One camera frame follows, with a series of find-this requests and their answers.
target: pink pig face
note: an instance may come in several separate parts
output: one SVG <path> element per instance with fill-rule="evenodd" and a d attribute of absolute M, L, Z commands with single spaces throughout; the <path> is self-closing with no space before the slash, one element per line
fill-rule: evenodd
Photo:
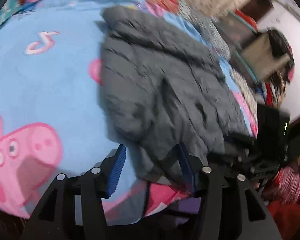
<path fill-rule="evenodd" d="M 0 208 L 28 218 L 21 207 L 40 196 L 37 192 L 62 158 L 61 141 L 45 123 L 23 126 L 2 136 L 0 117 Z"/>

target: blue bedsheet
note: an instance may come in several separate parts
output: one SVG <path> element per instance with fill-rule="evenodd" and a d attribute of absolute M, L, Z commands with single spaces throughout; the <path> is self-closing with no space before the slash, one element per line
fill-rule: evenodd
<path fill-rule="evenodd" d="M 120 143 L 128 157 L 117 190 L 103 200 L 109 225 L 138 221 L 147 183 L 137 179 L 137 147 L 106 117 L 100 45 L 101 17 L 114 5 L 144 8 L 144 0 L 31 0 L 0 26 L 0 209 L 29 217 L 58 173 L 81 175 Z M 204 42 L 195 28 L 163 17 Z M 80 224 L 80 207 L 76 206 Z"/>

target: pink fabric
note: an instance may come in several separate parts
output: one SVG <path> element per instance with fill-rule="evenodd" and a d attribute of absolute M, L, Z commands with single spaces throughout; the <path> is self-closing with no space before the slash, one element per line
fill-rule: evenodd
<path fill-rule="evenodd" d="M 173 186 L 156 183 L 151 183 L 149 192 L 146 216 L 156 214 L 171 203 L 190 196 L 189 193 L 181 191 Z"/>
<path fill-rule="evenodd" d="M 101 82 L 101 59 L 95 58 L 89 64 L 88 68 L 89 76 L 102 86 Z"/>
<path fill-rule="evenodd" d="M 156 17 L 163 17 L 165 10 L 156 3 L 146 2 L 147 10 Z"/>
<path fill-rule="evenodd" d="M 258 134 L 258 125 L 256 123 L 256 120 L 253 118 L 253 115 L 251 114 L 251 111 L 247 105 L 246 100 L 244 100 L 242 94 L 240 92 L 232 92 L 234 95 L 234 98 L 237 100 L 239 105 L 244 109 L 246 115 L 248 116 L 248 120 L 250 123 L 251 131 L 253 133 L 254 137 L 257 137 Z"/>
<path fill-rule="evenodd" d="M 294 76 L 294 67 L 293 67 L 292 69 L 290 69 L 290 71 L 288 72 L 288 79 L 289 79 L 289 82 L 292 81 L 293 76 Z"/>

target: pig snout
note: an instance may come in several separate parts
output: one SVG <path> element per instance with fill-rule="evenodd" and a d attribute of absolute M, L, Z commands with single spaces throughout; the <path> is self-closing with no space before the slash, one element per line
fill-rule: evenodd
<path fill-rule="evenodd" d="M 30 151 L 44 164 L 55 166 L 61 160 L 61 142 L 52 127 L 42 124 L 30 130 Z"/>

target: tiktok logo print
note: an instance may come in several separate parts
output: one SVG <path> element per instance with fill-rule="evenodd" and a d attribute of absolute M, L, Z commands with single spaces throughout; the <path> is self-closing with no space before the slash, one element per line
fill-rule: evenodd
<path fill-rule="evenodd" d="M 31 42 L 26 47 L 26 55 L 34 55 L 34 54 L 41 54 L 49 49 L 51 49 L 54 45 L 54 40 L 51 38 L 52 35 L 57 35 L 58 32 L 40 32 L 39 36 L 42 40 L 42 47 L 36 48 L 38 45 L 40 45 L 40 41 L 34 41 Z"/>

